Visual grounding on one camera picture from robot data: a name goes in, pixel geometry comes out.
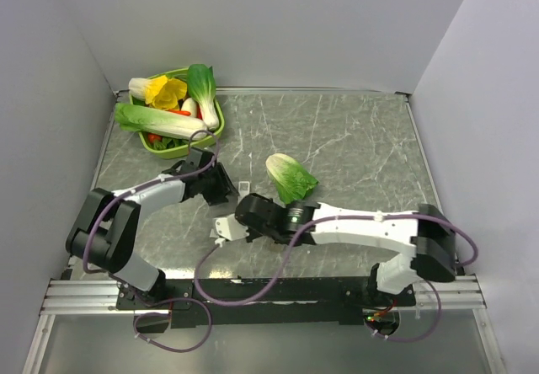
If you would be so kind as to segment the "long white remote control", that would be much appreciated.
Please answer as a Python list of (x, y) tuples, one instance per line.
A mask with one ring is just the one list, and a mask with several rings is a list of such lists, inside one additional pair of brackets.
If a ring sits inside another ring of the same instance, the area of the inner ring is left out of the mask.
[(250, 192), (250, 182), (249, 181), (239, 181), (238, 182), (238, 193), (239, 197), (243, 198), (248, 195)]

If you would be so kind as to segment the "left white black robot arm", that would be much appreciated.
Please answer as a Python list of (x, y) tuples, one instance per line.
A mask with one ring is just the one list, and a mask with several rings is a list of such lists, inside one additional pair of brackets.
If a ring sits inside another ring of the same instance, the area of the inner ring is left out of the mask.
[(202, 196), (208, 206), (235, 206), (239, 193), (216, 154), (193, 148), (143, 184), (108, 191), (91, 190), (66, 240), (66, 251), (83, 266), (96, 268), (136, 291), (145, 307), (162, 305), (167, 295), (166, 275), (135, 250), (139, 224), (153, 212)]

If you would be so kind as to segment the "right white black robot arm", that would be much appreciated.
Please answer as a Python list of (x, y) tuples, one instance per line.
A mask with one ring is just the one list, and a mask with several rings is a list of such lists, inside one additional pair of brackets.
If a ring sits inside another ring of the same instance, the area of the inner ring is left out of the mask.
[(280, 206), (257, 194), (244, 197), (235, 220), (246, 227), (247, 241), (266, 236), (294, 246), (353, 244), (395, 253), (372, 268), (367, 292), (377, 305), (387, 305), (419, 280), (440, 283), (456, 277), (456, 233), (432, 205), (416, 211), (355, 211), (325, 203), (294, 201)]

